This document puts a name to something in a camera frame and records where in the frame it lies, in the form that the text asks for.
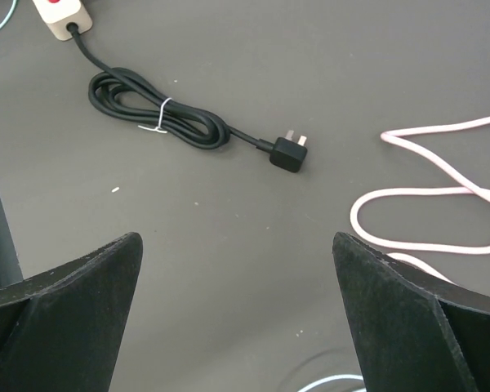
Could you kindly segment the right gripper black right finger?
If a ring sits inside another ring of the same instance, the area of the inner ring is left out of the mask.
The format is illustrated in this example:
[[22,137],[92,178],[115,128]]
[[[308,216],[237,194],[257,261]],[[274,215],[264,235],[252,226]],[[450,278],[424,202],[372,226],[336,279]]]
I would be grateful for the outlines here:
[[342,232],[332,254],[369,391],[490,391],[490,296]]

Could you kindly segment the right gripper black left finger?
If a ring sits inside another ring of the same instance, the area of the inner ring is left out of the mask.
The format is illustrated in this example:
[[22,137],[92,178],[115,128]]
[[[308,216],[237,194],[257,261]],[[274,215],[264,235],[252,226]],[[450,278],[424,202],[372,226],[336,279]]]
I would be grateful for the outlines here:
[[0,288],[0,391],[107,391],[143,257],[127,233]]

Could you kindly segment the beige power strip red sockets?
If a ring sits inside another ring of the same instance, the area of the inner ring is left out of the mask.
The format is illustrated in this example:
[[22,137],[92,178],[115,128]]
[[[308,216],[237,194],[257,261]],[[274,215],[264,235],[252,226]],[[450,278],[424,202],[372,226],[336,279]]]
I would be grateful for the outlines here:
[[42,21],[60,41],[72,38],[67,30],[68,24],[76,24],[79,33],[93,26],[92,18],[80,0],[33,0],[33,4]]

